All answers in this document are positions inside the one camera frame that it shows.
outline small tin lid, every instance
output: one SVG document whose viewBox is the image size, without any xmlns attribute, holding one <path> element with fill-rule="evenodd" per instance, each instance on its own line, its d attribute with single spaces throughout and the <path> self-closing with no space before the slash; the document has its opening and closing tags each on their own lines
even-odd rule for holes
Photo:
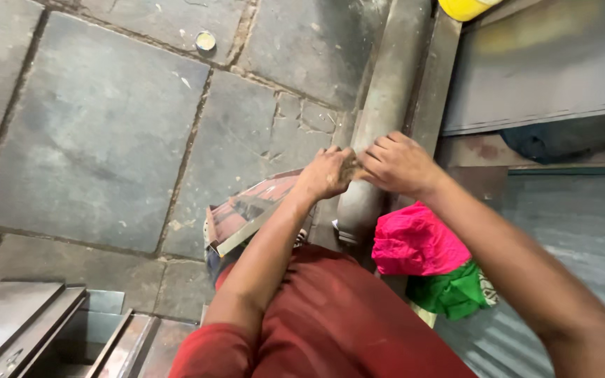
<svg viewBox="0 0 605 378">
<path fill-rule="evenodd" d="M 203 51 L 212 50 L 216 47 L 216 39 L 209 31 L 201 31 L 195 37 L 195 47 Z"/>
</svg>

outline red shirt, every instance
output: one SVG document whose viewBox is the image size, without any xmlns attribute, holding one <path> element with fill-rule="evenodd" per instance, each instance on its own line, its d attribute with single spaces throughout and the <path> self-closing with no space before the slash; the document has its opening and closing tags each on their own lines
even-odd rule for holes
<svg viewBox="0 0 605 378">
<path fill-rule="evenodd" d="M 294 250 L 258 345 L 235 325 L 207 325 L 181 344 L 169 376 L 475 377 L 386 284 L 317 245 Z"/>
</svg>

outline right hand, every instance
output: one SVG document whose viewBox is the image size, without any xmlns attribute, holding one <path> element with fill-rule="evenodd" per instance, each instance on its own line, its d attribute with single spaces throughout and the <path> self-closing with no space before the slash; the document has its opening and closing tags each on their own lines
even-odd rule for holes
<svg viewBox="0 0 605 378">
<path fill-rule="evenodd" d="M 417 142 L 397 131 L 375 139 L 358 160 L 369 173 L 363 180 L 410 197 L 433 193 L 447 176 Z"/>
</svg>

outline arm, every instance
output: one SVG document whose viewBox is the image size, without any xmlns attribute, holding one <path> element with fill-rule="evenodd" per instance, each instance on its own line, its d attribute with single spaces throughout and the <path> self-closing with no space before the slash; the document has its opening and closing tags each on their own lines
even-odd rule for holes
<svg viewBox="0 0 605 378">
<path fill-rule="evenodd" d="M 391 133 L 359 160 L 384 190 L 418 198 L 471 251 L 545 345 L 561 377 L 605 376 L 605 307 L 531 237 L 473 198 L 414 141 Z"/>
<path fill-rule="evenodd" d="M 320 150 L 295 187 L 265 222 L 216 292 L 204 324 L 231 323 L 258 340 L 263 315 L 284 277 L 293 243 L 307 214 L 321 199 L 347 190 L 349 180 L 340 175 L 342 163 L 353 150 L 337 146 Z"/>
</svg>

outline stone tile floor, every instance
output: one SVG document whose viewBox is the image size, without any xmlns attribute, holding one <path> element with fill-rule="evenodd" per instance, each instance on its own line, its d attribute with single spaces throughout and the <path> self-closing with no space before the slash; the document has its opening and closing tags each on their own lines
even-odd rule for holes
<svg viewBox="0 0 605 378">
<path fill-rule="evenodd" d="M 0 0 L 0 279 L 199 319 L 204 209 L 348 145 L 387 5 Z"/>
</svg>

